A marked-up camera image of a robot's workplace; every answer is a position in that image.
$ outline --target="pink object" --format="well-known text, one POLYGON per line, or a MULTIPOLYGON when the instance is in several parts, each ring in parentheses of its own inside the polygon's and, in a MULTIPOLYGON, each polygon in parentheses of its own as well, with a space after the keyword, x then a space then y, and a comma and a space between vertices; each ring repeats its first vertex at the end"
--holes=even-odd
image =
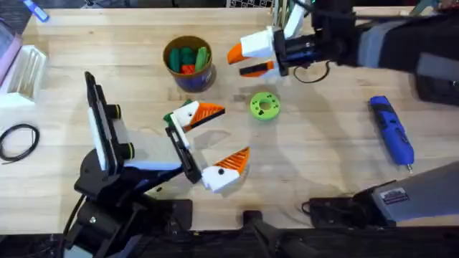
POLYGON ((21 46, 21 37, 0 20, 0 87, 21 46))

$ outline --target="wooden workbench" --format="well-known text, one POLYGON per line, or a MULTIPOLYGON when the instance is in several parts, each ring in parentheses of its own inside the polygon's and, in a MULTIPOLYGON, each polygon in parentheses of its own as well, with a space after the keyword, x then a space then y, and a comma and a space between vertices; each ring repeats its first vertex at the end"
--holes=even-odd
MULTIPOLYGON (((400 9, 358 10, 398 14, 400 9)), ((406 74, 332 65, 331 74, 314 85, 293 77, 240 77, 238 67, 251 62, 229 66, 227 51, 241 36, 269 24, 267 9, 55 9, 49 14, 46 24, 32 18, 23 35, 26 44, 49 55, 36 106, 0 110, 0 131, 28 122, 42 134, 30 157, 0 166, 0 234, 62 231, 79 196, 73 184, 80 163, 93 148, 85 70, 103 86, 108 102, 121 105, 130 129, 165 135, 163 115, 187 98, 226 107, 226 115, 188 138, 208 163, 249 145, 244 180, 215 194, 181 175, 152 193, 192 199, 194 229, 237 228, 246 209, 262 210, 275 226, 310 226, 298 211, 310 197, 349 195, 408 176, 392 164, 379 139, 367 107, 374 95, 386 95, 406 127, 416 153, 415 173, 459 158, 459 110, 417 100, 406 74), (212 46, 217 79, 201 94, 179 90, 162 62, 166 44, 186 34, 212 46), (247 109, 250 96, 261 90, 274 92, 282 102, 273 121, 255 120, 247 109)), ((308 24, 303 28, 310 30, 308 24)), ((317 64, 300 75, 312 79, 322 72, 317 64)), ((28 144, 29 134, 9 143, 28 144)))

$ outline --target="blue tool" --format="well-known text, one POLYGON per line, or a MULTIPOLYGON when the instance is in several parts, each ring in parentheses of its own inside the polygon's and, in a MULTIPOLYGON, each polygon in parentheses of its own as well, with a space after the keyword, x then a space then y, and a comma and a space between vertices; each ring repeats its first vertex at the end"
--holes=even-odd
POLYGON ((392 160, 397 165, 406 166, 411 173, 411 165, 415 162, 415 151, 394 108, 385 96, 372 97, 369 104, 392 160))
POLYGON ((35 16, 42 22, 48 22, 49 15, 37 6, 32 0, 23 0, 23 3, 29 8, 29 10, 35 14, 35 16))

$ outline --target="cup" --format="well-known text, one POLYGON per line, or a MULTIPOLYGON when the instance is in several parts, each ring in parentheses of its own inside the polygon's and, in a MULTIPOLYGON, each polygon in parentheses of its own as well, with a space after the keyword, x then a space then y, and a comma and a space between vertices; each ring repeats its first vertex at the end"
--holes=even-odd
POLYGON ((177 85, 186 92, 202 92, 212 83, 212 50, 210 49, 209 44, 201 38, 195 36, 182 36, 173 39, 166 45, 166 48, 163 51, 163 61, 177 85), (206 47, 210 54, 209 61, 206 63, 204 68, 192 75, 183 75, 181 73, 174 72, 169 68, 169 54, 173 48, 180 49, 182 47, 190 47, 193 49, 194 53, 197 53, 200 47, 206 47))

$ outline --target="blue rotary tool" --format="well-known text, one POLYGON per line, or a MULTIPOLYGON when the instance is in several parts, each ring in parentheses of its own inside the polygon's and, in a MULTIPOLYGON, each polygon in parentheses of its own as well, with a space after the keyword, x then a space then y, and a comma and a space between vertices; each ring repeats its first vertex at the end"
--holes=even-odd
POLYGON ((397 165, 406 166, 411 173, 411 165, 415 162, 415 151, 394 108, 385 96, 374 96, 369 104, 392 160, 397 165))

